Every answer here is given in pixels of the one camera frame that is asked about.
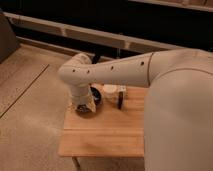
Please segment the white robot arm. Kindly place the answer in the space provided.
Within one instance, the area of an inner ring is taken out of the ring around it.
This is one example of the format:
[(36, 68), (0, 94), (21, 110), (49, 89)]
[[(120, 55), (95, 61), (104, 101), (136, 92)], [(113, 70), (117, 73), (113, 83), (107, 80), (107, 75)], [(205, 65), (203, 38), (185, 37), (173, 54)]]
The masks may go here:
[(213, 171), (213, 53), (186, 48), (97, 64), (80, 53), (58, 74), (76, 107), (94, 107), (91, 83), (148, 89), (145, 171)]

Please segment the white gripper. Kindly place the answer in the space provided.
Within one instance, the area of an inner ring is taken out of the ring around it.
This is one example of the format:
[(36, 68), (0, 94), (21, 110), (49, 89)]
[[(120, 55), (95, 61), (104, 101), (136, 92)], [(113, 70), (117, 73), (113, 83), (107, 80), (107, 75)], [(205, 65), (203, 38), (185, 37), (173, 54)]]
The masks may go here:
[(70, 103), (74, 110), (78, 110), (80, 106), (85, 106), (87, 110), (96, 112), (96, 105), (89, 86), (70, 86), (69, 91)]

